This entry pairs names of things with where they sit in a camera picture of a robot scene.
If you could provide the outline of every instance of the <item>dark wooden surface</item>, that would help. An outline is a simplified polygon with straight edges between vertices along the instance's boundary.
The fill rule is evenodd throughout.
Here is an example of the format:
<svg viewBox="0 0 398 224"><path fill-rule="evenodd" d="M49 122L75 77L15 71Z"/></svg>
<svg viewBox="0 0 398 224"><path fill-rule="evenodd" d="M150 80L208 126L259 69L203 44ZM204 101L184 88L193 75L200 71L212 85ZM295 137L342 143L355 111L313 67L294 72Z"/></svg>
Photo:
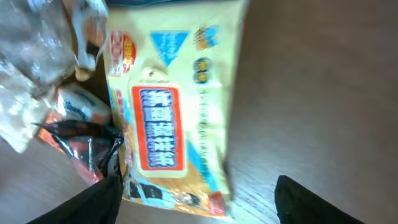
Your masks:
<svg viewBox="0 0 398 224"><path fill-rule="evenodd" d="M278 223L281 174L366 223L396 222L397 9L395 0L252 1L229 134L236 223ZM85 188L67 158L37 142L23 155L2 144L0 171L3 223ZM118 223L223 222L123 202Z"/></svg>

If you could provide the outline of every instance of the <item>red label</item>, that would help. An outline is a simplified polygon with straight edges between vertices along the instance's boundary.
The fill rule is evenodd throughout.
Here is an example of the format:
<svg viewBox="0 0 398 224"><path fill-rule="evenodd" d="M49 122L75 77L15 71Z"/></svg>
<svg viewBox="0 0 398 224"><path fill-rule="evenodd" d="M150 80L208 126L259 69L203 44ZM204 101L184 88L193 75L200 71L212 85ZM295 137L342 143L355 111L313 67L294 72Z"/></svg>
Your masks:
<svg viewBox="0 0 398 224"><path fill-rule="evenodd" d="M135 86L131 91L142 170L184 170L178 90Z"/></svg>
<svg viewBox="0 0 398 224"><path fill-rule="evenodd" d="M225 202L221 192L209 196L209 212L212 215L225 216Z"/></svg>
<svg viewBox="0 0 398 224"><path fill-rule="evenodd" d="M106 46L106 55L108 73L112 76L121 76L127 73L136 61L136 45L127 33L112 30Z"/></svg>

